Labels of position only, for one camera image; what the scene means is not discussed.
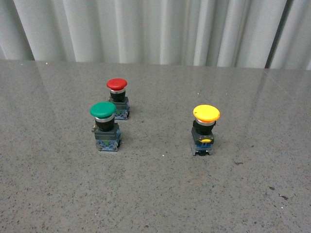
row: red push button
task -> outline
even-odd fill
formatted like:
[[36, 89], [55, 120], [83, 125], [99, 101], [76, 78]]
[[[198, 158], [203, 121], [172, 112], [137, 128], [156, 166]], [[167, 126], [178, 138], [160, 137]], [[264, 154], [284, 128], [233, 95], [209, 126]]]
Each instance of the red push button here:
[[116, 78], [116, 79], [110, 79], [107, 82], [107, 87], [114, 91], [121, 91], [124, 89], [127, 85], [127, 81], [125, 79]]

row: speckled surface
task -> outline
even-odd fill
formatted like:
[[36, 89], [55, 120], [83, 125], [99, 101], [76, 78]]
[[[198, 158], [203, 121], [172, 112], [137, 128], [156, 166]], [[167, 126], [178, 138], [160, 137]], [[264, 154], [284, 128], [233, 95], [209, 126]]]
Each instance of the speckled surface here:
[[[118, 152], [89, 108], [128, 81]], [[0, 61], [0, 231], [311, 231], [311, 72]], [[192, 110], [222, 113], [192, 156]]]

